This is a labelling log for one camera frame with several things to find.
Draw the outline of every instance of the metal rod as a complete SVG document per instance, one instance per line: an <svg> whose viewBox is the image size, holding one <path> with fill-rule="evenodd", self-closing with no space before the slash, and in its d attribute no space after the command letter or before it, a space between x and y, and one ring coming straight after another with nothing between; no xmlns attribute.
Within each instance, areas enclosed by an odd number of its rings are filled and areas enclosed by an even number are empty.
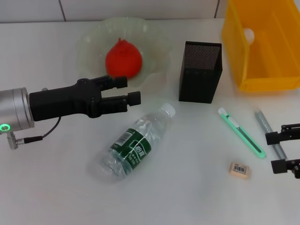
<svg viewBox="0 0 300 225"><path fill-rule="evenodd" d="M273 132L271 126L269 125L267 119L265 118L264 114L262 111L256 111L255 112L255 117L259 124L261 125L262 129L265 131L265 133L271 133ZM287 159L285 151L283 151L282 147L280 144L274 144L272 145L274 151L276 152L277 156L279 159Z"/></svg>

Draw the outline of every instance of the green box cutter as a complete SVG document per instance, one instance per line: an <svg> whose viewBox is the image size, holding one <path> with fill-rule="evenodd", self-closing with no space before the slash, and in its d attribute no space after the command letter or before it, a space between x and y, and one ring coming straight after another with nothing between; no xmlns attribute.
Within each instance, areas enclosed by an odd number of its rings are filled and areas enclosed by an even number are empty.
<svg viewBox="0 0 300 225"><path fill-rule="evenodd" d="M264 158L266 156L266 153L262 150L262 148L249 136L249 134L247 134L237 121L235 121L235 119L226 112L224 108L220 108L218 113L259 158Z"/></svg>

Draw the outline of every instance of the plastic bottle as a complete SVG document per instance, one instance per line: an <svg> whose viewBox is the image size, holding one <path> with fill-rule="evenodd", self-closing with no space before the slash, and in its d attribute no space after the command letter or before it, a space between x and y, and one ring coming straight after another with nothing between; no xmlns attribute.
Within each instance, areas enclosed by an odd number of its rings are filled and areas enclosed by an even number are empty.
<svg viewBox="0 0 300 225"><path fill-rule="evenodd" d="M104 171L118 180L126 178L163 138L175 110L164 104L154 113L138 119L109 149L101 165Z"/></svg>

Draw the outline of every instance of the bottle cap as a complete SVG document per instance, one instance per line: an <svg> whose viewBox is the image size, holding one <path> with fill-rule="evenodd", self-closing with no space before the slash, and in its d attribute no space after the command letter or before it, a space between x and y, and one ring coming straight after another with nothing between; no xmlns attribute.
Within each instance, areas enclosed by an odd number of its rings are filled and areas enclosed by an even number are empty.
<svg viewBox="0 0 300 225"><path fill-rule="evenodd" d="M173 107L171 104L169 104L169 103L163 104L163 106L162 106L161 108L164 109L164 110L166 110L166 111L170 114L170 117L171 117L171 118L172 118L172 117L175 115L175 113L176 113L174 107Z"/></svg>

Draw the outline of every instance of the red fruit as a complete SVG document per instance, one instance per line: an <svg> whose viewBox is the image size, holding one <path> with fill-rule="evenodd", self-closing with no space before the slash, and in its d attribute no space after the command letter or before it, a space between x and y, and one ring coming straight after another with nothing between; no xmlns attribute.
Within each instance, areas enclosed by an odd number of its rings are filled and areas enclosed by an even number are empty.
<svg viewBox="0 0 300 225"><path fill-rule="evenodd" d="M137 48L121 38L105 58L105 67L111 77L134 77L141 70L142 63L142 56Z"/></svg>

